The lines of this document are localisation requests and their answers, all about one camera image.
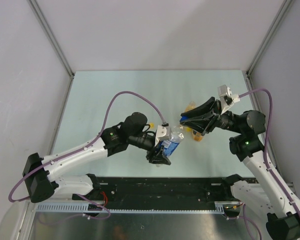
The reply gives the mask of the clear blue-cap water bottle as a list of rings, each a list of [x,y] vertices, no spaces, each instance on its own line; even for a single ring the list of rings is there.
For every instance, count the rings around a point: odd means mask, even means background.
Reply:
[[[163,153],[168,157],[173,154],[173,152],[177,149],[179,144],[184,140],[184,127],[180,124],[170,127],[171,129],[171,137],[169,140],[161,141],[157,146],[163,146]]]

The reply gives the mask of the yellow honey pomelo drink bottle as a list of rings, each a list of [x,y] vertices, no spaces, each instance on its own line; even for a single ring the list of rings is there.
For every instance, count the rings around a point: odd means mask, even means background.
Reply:
[[[191,101],[188,105],[187,105],[187,107],[185,108],[185,112],[188,112],[188,111],[190,111],[190,110],[192,110],[192,109],[194,109],[196,107],[196,103],[194,102],[194,101]],[[184,127],[184,129],[186,130],[186,132],[191,132],[192,131],[192,129],[191,128],[189,128],[189,127]]]

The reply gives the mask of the blue bottle cap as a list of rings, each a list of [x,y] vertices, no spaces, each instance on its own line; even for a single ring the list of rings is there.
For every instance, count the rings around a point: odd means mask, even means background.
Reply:
[[[188,118],[186,116],[183,116],[181,119],[180,119],[180,122],[183,122],[185,120],[187,120]]]

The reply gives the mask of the orange juice bottle yellow cap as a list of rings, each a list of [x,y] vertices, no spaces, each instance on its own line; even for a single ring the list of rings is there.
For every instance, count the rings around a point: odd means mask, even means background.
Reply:
[[[192,130],[191,135],[193,140],[196,142],[200,142],[204,138],[204,135],[202,133],[197,132],[195,130]]]

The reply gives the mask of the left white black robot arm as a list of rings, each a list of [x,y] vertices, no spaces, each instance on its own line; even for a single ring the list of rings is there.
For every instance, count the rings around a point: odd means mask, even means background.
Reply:
[[[68,173],[84,164],[123,152],[130,145],[145,150],[150,164],[171,165],[163,146],[163,141],[172,135],[170,126],[164,123],[156,131],[145,130],[147,126],[147,117],[134,112],[86,144],[55,155],[41,157],[38,153],[31,154],[22,173],[30,201],[41,203],[67,195],[97,199],[101,187],[94,174],[75,176]]]

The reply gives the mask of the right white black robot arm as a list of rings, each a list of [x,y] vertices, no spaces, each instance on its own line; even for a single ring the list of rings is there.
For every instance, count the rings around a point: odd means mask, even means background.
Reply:
[[[257,110],[247,110],[240,115],[230,108],[240,97],[211,97],[204,104],[183,112],[180,124],[205,135],[219,128],[237,133],[229,139],[230,152],[249,169],[263,193],[249,188],[237,174],[225,178],[220,188],[221,196],[232,201],[244,202],[256,214],[266,218],[265,227],[273,240],[297,240],[300,238],[300,199],[289,188],[269,162],[266,144],[259,135],[266,132],[266,117]]]

